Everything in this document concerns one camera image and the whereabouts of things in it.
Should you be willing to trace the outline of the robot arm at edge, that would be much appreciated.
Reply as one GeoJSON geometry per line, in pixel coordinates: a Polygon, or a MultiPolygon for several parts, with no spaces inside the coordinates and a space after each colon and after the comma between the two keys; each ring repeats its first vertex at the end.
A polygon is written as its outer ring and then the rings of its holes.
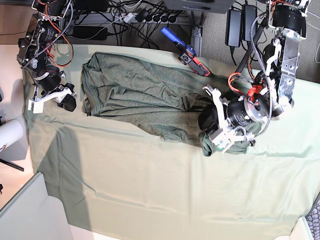
{"type": "Polygon", "coordinates": [[[92,117],[133,124],[165,140],[214,152],[244,153],[270,121],[293,108],[293,88],[305,35],[301,8],[271,1],[265,19],[277,31],[259,54],[259,31],[250,28],[246,56],[228,77],[213,75],[167,27],[189,70],[96,52],[81,73],[82,111],[92,117]]]}

